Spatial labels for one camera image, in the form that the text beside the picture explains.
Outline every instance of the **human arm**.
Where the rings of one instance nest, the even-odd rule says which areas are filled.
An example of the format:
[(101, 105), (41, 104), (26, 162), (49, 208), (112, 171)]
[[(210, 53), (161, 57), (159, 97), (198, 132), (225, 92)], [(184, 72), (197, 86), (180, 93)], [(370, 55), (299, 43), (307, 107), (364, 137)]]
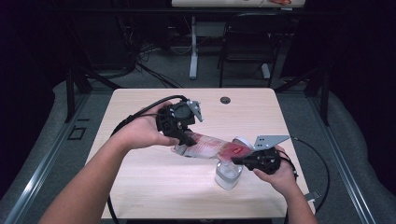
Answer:
[[(165, 102), (145, 114), (155, 114)], [(174, 146), (176, 138), (157, 131), (155, 118), (136, 118), (111, 136), (49, 206), (40, 223), (99, 223), (123, 158), (131, 149)]]
[[(279, 146), (276, 146), (276, 149), (285, 151)], [(281, 162), (280, 168), (273, 175), (268, 175), (258, 169), (254, 169), (253, 172), (261, 180), (270, 183), (276, 191), (285, 197), (288, 205), (289, 224), (318, 223), (295, 181), (291, 166), (286, 161)]]

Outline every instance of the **hand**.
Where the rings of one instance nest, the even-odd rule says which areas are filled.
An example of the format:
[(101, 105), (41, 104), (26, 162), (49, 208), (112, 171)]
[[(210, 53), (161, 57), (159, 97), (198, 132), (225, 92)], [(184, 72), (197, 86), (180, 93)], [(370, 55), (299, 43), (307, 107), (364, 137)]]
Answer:
[[(285, 152), (283, 147), (275, 146), (275, 148), (276, 150)], [(283, 153), (279, 154), (281, 157), (286, 158)], [(295, 188), (298, 188), (292, 168), (286, 161), (282, 160), (279, 169), (272, 175), (268, 175), (259, 169), (254, 169), (253, 172), (261, 180), (270, 183), (276, 191), (285, 197), (288, 197), (294, 192)]]
[[(167, 101), (156, 105), (143, 115), (157, 114), (159, 109), (170, 104), (171, 103)], [(176, 138), (167, 137), (158, 132), (155, 115), (142, 116), (134, 119), (132, 122), (121, 128), (111, 138), (115, 138), (117, 141), (120, 141), (126, 150), (151, 147), (154, 145), (174, 146), (179, 142)]]

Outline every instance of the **black office chair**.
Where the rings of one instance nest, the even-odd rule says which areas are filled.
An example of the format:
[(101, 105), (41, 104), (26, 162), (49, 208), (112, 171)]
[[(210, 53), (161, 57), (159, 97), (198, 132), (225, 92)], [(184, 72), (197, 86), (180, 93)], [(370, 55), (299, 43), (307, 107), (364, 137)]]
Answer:
[(271, 87), (276, 59), (282, 40), (290, 28), (290, 19), (280, 14), (241, 13), (231, 17), (224, 27), (220, 51), (219, 86), (222, 87), (224, 62), (264, 63), (272, 65), (268, 87)]

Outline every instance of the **person's left hand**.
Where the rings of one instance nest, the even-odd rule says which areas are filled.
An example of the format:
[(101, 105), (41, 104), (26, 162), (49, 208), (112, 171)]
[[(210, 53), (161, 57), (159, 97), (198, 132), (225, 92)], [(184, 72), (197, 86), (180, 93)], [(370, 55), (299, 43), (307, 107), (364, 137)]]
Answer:
[(150, 147), (153, 145), (177, 145), (179, 142), (178, 139), (167, 137), (159, 133), (155, 122), (155, 115), (158, 113), (158, 110), (170, 104), (172, 103), (167, 101), (152, 107), (144, 113), (144, 115), (146, 114), (148, 116), (142, 116), (134, 119), (132, 122), (121, 128), (111, 138), (116, 138), (117, 141), (120, 141), (126, 150)]

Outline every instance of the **desk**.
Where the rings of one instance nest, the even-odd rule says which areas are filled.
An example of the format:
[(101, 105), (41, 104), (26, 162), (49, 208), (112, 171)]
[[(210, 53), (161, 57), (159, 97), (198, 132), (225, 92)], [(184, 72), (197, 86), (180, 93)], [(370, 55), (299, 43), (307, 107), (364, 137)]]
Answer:
[[(163, 97), (182, 94), (201, 102), (204, 122), (190, 128), (231, 141), (236, 136), (254, 143), (259, 134), (289, 135), (271, 89), (129, 89), (116, 90), (93, 142), (87, 161), (128, 115)], [(222, 96), (231, 98), (224, 105)], [(280, 144), (296, 166), (298, 185), (308, 192), (291, 140)], [(116, 178), (111, 199), (118, 218), (265, 218), (283, 217), (286, 202), (271, 185), (244, 168), (238, 184), (225, 190), (215, 181), (218, 160), (185, 158), (170, 147), (132, 150)], [(111, 218), (107, 208), (102, 218)]]
[[(269, 0), (172, 0), (172, 7), (281, 7), (284, 9), (292, 9), (293, 7), (304, 7), (305, 0), (291, 0), (291, 3), (285, 6), (280, 4), (272, 3)], [(213, 26), (219, 28), (214, 35), (205, 36), (222, 36), (224, 30), (224, 23), (216, 23), (210, 26), (210, 32), (213, 32)], [(196, 79), (197, 67), (198, 67), (198, 53), (197, 53), (197, 42), (196, 36), (198, 36), (197, 27), (199, 24), (196, 22), (195, 17), (191, 20), (191, 64), (190, 64), (190, 79)], [(269, 77), (270, 72), (268, 65), (262, 66), (263, 77)]]

